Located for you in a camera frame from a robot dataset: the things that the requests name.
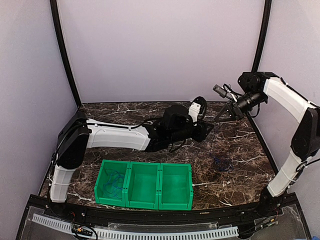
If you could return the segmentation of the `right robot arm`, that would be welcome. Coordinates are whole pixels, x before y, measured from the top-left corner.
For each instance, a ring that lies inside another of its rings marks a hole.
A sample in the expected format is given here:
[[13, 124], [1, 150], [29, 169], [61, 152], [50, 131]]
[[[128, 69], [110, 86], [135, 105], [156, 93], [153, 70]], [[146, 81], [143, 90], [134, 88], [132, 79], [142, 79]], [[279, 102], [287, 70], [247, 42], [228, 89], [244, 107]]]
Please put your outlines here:
[[284, 79], [273, 72], [243, 72], [238, 78], [243, 90], [239, 95], [230, 89], [214, 86], [214, 91], [225, 98], [232, 97], [214, 118], [216, 123], [239, 121], [254, 107], [273, 100], [283, 108], [286, 129], [292, 134], [288, 156], [275, 177], [260, 193], [254, 211], [260, 217], [274, 214], [286, 191], [294, 185], [320, 150], [320, 107], [298, 93]]

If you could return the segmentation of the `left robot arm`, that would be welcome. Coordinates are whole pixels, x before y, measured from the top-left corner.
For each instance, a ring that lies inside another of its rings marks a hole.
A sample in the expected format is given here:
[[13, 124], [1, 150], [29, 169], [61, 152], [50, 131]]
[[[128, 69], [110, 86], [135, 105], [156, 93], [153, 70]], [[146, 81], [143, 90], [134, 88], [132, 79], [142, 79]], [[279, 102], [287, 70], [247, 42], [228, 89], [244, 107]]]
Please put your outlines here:
[[138, 125], [121, 125], [87, 118], [78, 111], [58, 135], [57, 147], [52, 156], [53, 179], [48, 197], [51, 210], [60, 218], [71, 213], [65, 203], [71, 178], [83, 163], [90, 148], [123, 148], [143, 152], [158, 152], [177, 142], [192, 139], [204, 141], [213, 125], [203, 120], [205, 111], [199, 103], [188, 108], [172, 105], [161, 117], [152, 117]]

